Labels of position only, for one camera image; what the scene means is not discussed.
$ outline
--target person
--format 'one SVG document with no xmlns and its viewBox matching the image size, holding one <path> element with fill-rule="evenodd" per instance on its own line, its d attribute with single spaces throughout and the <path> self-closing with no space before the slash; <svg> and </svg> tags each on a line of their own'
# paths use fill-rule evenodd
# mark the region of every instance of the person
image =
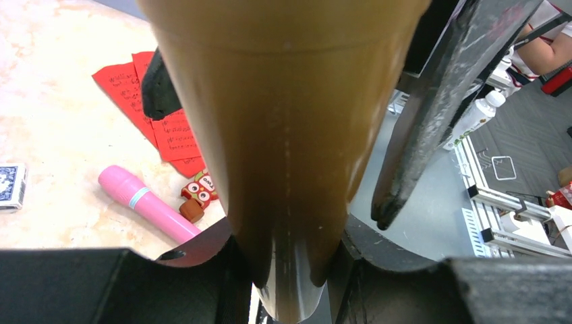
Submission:
<svg viewBox="0 0 572 324">
<path fill-rule="evenodd" d="M 520 32 L 519 38 L 523 38 L 560 12 L 557 6 L 544 0 Z M 552 72 L 572 60 L 572 22 L 561 24 L 530 41 L 518 49 L 512 59 L 512 65 L 507 70 L 512 87 L 505 91 L 506 97 L 538 76 Z"/>
</svg>

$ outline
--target pink cylinder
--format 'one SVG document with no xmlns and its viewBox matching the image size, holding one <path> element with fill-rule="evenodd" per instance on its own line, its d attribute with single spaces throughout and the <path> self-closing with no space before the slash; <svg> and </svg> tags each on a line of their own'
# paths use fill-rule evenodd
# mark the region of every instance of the pink cylinder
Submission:
<svg viewBox="0 0 572 324">
<path fill-rule="evenodd" d="M 200 229 L 155 196 L 139 178 L 124 168 L 112 165 L 101 172 L 98 181 L 111 198 L 135 210 L 178 244 L 200 233 Z"/>
</svg>

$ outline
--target brown plastic tube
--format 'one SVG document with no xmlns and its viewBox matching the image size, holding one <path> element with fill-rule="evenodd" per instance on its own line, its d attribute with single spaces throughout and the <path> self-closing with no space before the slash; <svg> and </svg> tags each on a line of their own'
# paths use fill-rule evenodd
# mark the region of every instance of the brown plastic tube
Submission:
<svg viewBox="0 0 572 324">
<path fill-rule="evenodd" d="M 428 0 L 138 0 L 267 311 L 309 317 Z"/>
</svg>

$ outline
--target red paper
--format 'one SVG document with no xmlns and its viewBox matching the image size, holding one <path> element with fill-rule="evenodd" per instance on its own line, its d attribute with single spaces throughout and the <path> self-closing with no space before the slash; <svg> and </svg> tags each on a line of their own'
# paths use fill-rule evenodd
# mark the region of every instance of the red paper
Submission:
<svg viewBox="0 0 572 324">
<path fill-rule="evenodd" d="M 145 72 L 147 72 L 149 63 L 153 58 L 153 52 L 141 52 L 132 54 L 131 56 L 133 57 L 133 64 L 135 65 L 137 76 L 139 77 L 139 80 L 143 80 L 143 76 L 145 76 Z"/>
<path fill-rule="evenodd" d="M 171 161 L 171 164 L 185 177 L 192 178 L 204 169 L 202 157 Z"/>
<path fill-rule="evenodd" d="M 143 114 L 141 87 L 133 63 L 106 66 L 95 73 L 93 79 L 141 133 L 156 146 L 151 120 Z"/>
<path fill-rule="evenodd" d="M 140 81 L 143 79 L 147 71 L 147 67 L 149 66 L 152 56 L 153 52 L 141 52 L 133 54 L 132 63 L 104 67 L 95 73 L 93 78 L 95 82 L 104 90 L 104 92 L 110 96 L 113 102 L 115 102 L 115 104 L 129 117 L 133 124 L 139 128 L 145 137 L 147 137 L 147 139 L 149 139 L 149 141 L 151 141 L 151 143 L 159 149 L 155 138 L 156 133 L 159 131 L 153 130 L 151 120 L 145 117 L 140 99 Z M 178 122 L 177 120 L 180 118 L 181 116 L 169 116 L 166 119 L 167 121 L 174 119 L 173 124 L 176 124 Z M 162 140 L 167 139 L 166 142 L 169 144 L 168 136 L 163 136 L 163 134 L 161 134 L 160 138 Z M 199 171 L 202 171 L 205 168 L 204 162 L 200 155 L 187 159 L 176 159 L 174 161 L 170 161 L 170 163 L 180 174 L 187 178 L 194 177 Z"/>
<path fill-rule="evenodd" d="M 200 151 L 182 110 L 152 121 L 159 153 L 165 161 L 199 157 Z"/>
</svg>

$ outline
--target red object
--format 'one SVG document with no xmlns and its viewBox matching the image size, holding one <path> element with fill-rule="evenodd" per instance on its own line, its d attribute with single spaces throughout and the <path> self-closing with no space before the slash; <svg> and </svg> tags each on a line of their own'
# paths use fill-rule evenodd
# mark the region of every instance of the red object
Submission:
<svg viewBox="0 0 572 324">
<path fill-rule="evenodd" d="M 189 128 L 183 112 L 178 111 L 178 114 L 174 113 L 172 117 L 170 115 L 164 119 L 173 129 L 163 126 L 154 129 L 153 123 L 163 121 L 151 121 L 143 113 L 140 79 L 145 75 L 152 56 L 153 52 L 133 54 L 132 63 L 106 66 L 96 72 L 93 78 L 151 144 L 158 148 L 162 159 L 169 161 L 183 176 L 191 178 L 204 169 L 204 162 L 192 131 L 188 129 L 180 132 L 183 128 L 179 129 L 178 124 L 184 122 L 185 127 Z"/>
<path fill-rule="evenodd" d="M 572 209 L 572 183 L 560 188 L 560 190 L 556 191 L 549 198 L 554 201 L 556 206 Z"/>
<path fill-rule="evenodd" d="M 192 181 L 181 189 L 181 197 L 194 199 L 201 208 L 205 209 L 212 200 L 219 198 L 210 174 L 206 169 L 199 171 Z"/>
<path fill-rule="evenodd" d="M 93 79 L 149 142 L 156 146 L 151 119 L 143 114 L 141 86 L 133 63 L 106 66 L 95 73 Z"/>
<path fill-rule="evenodd" d="M 188 157 L 200 157 L 193 132 L 182 110 L 162 120 L 152 121 L 152 126 L 163 160 L 174 161 Z"/>
<path fill-rule="evenodd" d="M 572 66 L 566 67 L 551 77 L 543 86 L 542 91 L 553 97 L 558 96 L 572 86 Z"/>
<path fill-rule="evenodd" d="M 133 57 L 133 65 L 135 66 L 137 77 L 139 80 L 143 80 L 145 72 L 147 72 L 147 68 L 149 67 L 149 63 L 151 63 L 151 59 L 153 58 L 153 52 L 131 54 L 131 57 Z"/>
</svg>

